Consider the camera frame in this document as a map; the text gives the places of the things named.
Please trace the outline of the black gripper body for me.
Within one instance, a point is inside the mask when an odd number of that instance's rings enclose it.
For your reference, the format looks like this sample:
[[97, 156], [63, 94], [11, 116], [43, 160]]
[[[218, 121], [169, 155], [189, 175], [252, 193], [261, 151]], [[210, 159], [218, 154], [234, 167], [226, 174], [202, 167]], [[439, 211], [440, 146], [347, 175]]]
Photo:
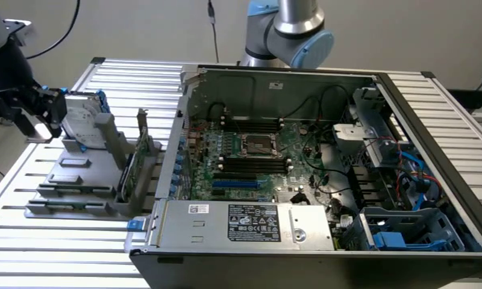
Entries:
[[13, 39], [0, 47], [0, 117], [13, 120], [25, 110], [38, 116], [45, 111], [45, 100], [37, 89], [26, 58]]

